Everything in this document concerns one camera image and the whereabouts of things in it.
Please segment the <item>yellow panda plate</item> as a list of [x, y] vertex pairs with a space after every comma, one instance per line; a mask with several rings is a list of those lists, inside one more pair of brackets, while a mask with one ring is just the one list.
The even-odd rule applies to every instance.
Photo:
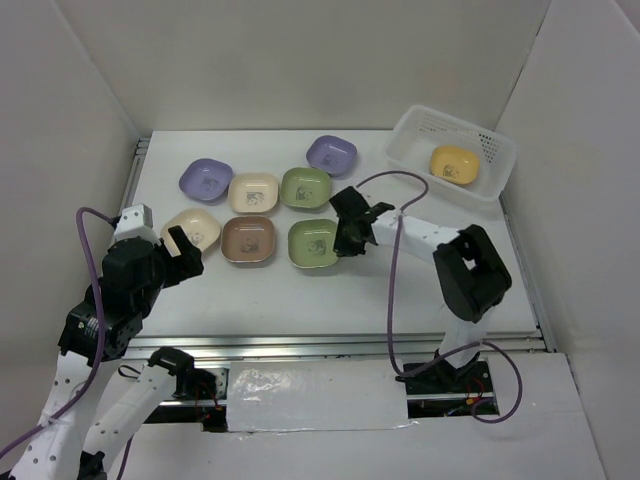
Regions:
[[472, 184], [479, 173], [479, 157], [471, 150], [454, 145], [436, 147], [430, 158], [430, 173], [455, 185]]

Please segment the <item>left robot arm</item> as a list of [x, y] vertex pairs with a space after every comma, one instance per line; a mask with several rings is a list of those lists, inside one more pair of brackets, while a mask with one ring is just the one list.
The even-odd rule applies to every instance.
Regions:
[[181, 227], [163, 241], [117, 241], [102, 261], [84, 300], [68, 314], [59, 340], [54, 381], [34, 430], [20, 440], [24, 453], [4, 479], [105, 479], [117, 459], [165, 400], [217, 400], [219, 375], [199, 369], [174, 347], [151, 354], [128, 390], [102, 417], [96, 411], [130, 341], [141, 331], [159, 293], [204, 270], [201, 251]]

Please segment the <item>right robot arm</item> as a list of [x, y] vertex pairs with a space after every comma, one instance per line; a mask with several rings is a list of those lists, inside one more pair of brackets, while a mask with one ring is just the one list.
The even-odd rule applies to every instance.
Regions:
[[[385, 202], [371, 206], [354, 187], [330, 198], [338, 218], [334, 252], [339, 257], [366, 253], [368, 244], [392, 248], [387, 301], [387, 350], [396, 380], [406, 383], [427, 374], [450, 392], [460, 390], [480, 355], [488, 318], [512, 286], [512, 278], [486, 231], [439, 226], [408, 216]], [[444, 305], [454, 317], [434, 358], [410, 370], [394, 351], [393, 314], [398, 257], [406, 253], [434, 266]]]

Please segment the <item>green panda plate front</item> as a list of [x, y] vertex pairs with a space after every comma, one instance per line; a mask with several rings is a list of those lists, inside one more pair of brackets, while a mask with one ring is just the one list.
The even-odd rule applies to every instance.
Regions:
[[330, 267], [338, 262], [334, 252], [337, 223], [316, 218], [294, 223], [288, 232], [287, 246], [291, 263], [300, 269]]

